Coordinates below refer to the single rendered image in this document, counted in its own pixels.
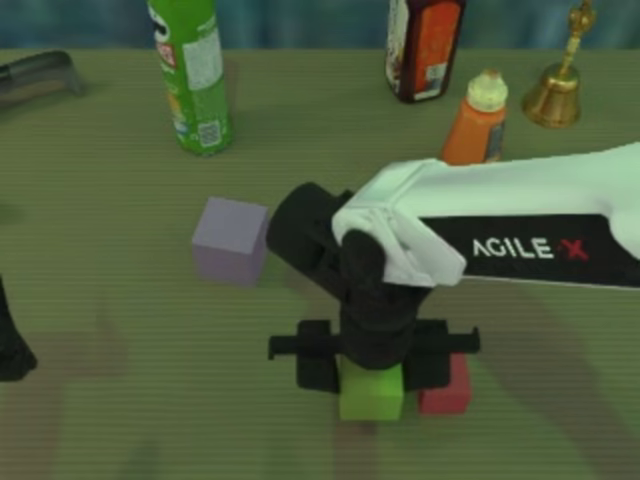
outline brown bottle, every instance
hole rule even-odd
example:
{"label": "brown bottle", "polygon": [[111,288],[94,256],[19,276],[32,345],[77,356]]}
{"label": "brown bottle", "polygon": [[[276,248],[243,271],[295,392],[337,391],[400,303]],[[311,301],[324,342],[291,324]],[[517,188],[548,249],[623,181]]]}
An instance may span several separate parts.
{"label": "brown bottle", "polygon": [[391,0],[385,73],[403,102],[445,94],[466,0]]}

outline red cube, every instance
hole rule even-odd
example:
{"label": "red cube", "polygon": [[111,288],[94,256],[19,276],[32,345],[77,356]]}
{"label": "red cube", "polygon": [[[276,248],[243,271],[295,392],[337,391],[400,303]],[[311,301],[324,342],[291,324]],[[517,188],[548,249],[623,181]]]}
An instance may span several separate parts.
{"label": "red cube", "polygon": [[422,415],[462,414],[471,402],[471,379],[467,358],[462,353],[451,355],[451,383],[443,388],[418,392],[418,409]]}

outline lavender block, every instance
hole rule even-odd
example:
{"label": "lavender block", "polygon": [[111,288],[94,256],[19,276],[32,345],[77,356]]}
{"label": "lavender block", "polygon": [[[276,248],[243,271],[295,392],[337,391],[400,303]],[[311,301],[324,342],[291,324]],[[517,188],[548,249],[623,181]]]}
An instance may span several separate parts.
{"label": "lavender block", "polygon": [[266,207],[209,198],[191,240],[200,276],[241,286],[255,285],[267,254],[267,224]]}

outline golden bell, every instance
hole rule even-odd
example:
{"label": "golden bell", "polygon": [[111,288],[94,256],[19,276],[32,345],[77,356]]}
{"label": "golden bell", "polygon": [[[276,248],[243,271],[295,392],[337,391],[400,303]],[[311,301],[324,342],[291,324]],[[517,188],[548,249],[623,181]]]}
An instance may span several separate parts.
{"label": "golden bell", "polygon": [[548,67],[538,84],[522,100],[522,111],[532,121],[547,128],[565,128],[580,118],[578,90],[580,75],[560,63]]}

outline bottle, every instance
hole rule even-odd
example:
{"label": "bottle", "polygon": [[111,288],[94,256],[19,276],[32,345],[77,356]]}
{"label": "bottle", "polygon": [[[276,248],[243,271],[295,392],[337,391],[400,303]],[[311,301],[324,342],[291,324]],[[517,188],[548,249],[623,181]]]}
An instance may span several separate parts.
{"label": "bottle", "polygon": [[212,155],[232,138],[215,2],[148,0],[179,144]]}
{"label": "bottle", "polygon": [[391,0],[385,74],[403,102],[438,98],[449,86],[466,0]]}
{"label": "bottle", "polygon": [[508,95],[497,70],[485,70],[471,80],[440,158],[449,165],[500,160]]}

